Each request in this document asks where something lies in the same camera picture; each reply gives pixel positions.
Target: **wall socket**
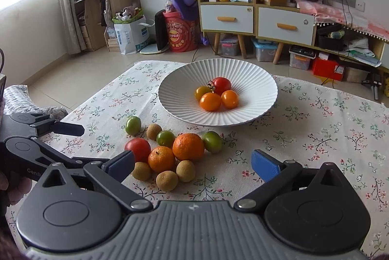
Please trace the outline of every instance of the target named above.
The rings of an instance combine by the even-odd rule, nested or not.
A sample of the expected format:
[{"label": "wall socket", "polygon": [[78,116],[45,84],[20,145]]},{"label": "wall socket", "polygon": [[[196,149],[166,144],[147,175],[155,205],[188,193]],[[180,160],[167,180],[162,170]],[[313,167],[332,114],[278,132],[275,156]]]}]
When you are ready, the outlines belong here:
[{"label": "wall socket", "polygon": [[365,3],[362,0],[332,0],[335,2],[342,3],[346,6],[349,5],[349,7],[356,8],[357,10],[364,12]]}]

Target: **white plate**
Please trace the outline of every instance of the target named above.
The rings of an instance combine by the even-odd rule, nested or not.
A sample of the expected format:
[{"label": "white plate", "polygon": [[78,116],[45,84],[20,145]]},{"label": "white plate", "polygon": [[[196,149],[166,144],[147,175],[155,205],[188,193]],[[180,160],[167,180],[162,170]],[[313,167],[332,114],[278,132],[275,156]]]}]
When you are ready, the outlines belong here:
[{"label": "white plate", "polygon": [[[239,95],[237,108],[203,110],[195,90],[216,77],[231,81]],[[250,122],[267,112],[277,99],[278,88],[272,76],[259,66],[238,59],[195,61],[171,72],[160,84],[158,98],[163,108],[187,123],[201,126],[234,126]]]}]

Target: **gray ridged panel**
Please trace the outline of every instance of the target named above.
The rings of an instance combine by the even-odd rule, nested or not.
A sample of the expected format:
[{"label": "gray ridged panel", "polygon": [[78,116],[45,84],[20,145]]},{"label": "gray ridged panel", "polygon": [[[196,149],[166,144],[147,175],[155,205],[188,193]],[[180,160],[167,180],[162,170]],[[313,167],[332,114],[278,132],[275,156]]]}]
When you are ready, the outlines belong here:
[{"label": "gray ridged panel", "polygon": [[319,257],[276,240],[253,214],[227,201],[161,201],[149,213],[133,214],[111,241],[77,255],[55,256],[30,248],[34,260],[366,260],[355,250]]}]

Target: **red container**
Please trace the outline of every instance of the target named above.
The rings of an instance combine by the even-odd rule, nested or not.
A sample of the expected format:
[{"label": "red container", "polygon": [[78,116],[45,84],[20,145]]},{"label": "red container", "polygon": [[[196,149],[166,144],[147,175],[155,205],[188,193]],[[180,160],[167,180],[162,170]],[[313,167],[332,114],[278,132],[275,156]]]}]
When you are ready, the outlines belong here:
[{"label": "red container", "polygon": [[315,76],[342,81],[344,67],[340,66],[336,61],[326,61],[325,59],[316,57],[314,59],[312,71]]},{"label": "red container", "polygon": [[172,52],[189,52],[198,48],[198,20],[186,21],[179,12],[163,13]]}]

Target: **floor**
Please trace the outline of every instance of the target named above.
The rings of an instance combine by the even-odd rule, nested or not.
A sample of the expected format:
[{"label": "floor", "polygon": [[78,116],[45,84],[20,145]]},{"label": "floor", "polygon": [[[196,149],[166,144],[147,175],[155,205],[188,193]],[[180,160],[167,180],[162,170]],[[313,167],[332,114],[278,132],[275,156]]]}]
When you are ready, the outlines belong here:
[{"label": "floor", "polygon": [[[138,53],[121,55],[118,52],[109,52],[106,47],[103,47],[95,52],[75,55],[29,86],[28,91],[32,101],[39,107],[63,105],[68,112],[71,112],[110,81],[131,68],[137,61],[160,60],[189,63],[192,61],[194,53],[166,52],[158,55]],[[197,51],[194,59],[197,61],[208,58],[215,58],[212,49],[202,47]],[[271,62],[259,62],[252,55],[249,55],[247,60],[271,74],[306,80],[316,84],[323,82],[323,79],[313,76],[309,70],[289,67],[288,61],[281,61],[278,65],[273,65]],[[373,98],[370,89],[357,83],[335,81],[334,87],[366,99]],[[380,102],[389,107],[389,98],[382,97]]]}]

